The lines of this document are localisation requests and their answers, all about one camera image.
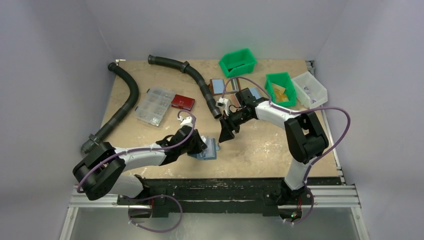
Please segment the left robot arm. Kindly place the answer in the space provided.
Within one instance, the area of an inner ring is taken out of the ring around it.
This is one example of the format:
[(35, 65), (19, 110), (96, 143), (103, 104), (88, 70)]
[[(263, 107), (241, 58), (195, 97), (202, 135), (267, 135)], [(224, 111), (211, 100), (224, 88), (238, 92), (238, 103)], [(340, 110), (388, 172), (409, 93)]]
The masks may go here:
[(185, 125), (175, 134), (148, 146), (119, 148), (103, 142), (89, 152), (72, 173), (78, 181), (77, 192), (91, 201), (107, 194), (139, 198), (148, 192), (146, 182), (140, 175), (124, 176), (124, 172), (164, 166), (176, 162), (184, 154), (199, 154), (206, 149), (206, 137)]

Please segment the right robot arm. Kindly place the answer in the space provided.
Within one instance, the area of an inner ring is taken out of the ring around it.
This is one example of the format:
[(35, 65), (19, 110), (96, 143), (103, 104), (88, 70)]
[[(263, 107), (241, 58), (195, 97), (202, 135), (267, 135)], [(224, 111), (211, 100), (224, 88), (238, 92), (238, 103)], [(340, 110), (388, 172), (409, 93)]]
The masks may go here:
[(229, 99), (220, 97), (217, 107), (224, 114), (219, 119), (220, 143), (232, 140), (241, 124), (252, 119), (271, 123), (285, 131), (287, 146), (292, 156), (289, 170), (281, 182), (276, 198), (280, 205), (298, 197), (306, 188), (313, 161), (329, 147), (327, 135), (314, 112), (300, 113), (275, 105), (266, 97), (255, 97), (248, 88), (236, 93), (239, 108), (231, 111)]

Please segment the blue leather card holder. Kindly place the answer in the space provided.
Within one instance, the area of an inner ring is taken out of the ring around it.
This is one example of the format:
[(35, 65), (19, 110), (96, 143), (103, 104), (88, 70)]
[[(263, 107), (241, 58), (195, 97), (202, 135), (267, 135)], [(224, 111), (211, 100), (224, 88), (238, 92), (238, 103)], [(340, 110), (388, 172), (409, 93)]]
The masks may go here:
[(216, 143), (216, 140), (208, 136), (202, 136), (201, 139), (206, 144), (206, 149), (204, 149), (200, 153), (190, 154), (189, 156), (197, 160), (203, 160), (203, 161), (216, 160), (217, 151), (220, 149), (219, 145)]

